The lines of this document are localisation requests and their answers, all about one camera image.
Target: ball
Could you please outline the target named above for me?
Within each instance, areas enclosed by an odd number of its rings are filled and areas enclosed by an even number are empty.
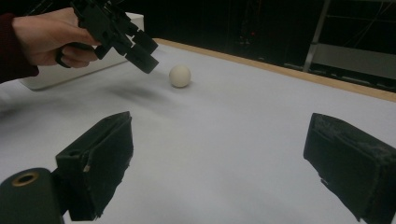
[[[186,87],[191,81],[191,71],[186,65],[176,65],[169,72],[169,79],[174,87]]]

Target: white container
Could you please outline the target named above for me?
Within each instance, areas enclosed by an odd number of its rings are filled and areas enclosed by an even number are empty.
[[[127,15],[131,18],[132,23],[141,30],[144,30],[143,15],[134,13],[127,13]],[[126,61],[124,56],[119,55],[114,49],[111,49],[104,59],[92,62],[87,67],[64,68],[60,65],[39,66],[38,69],[40,73],[38,76],[21,78],[20,82],[32,91],[40,91]]]

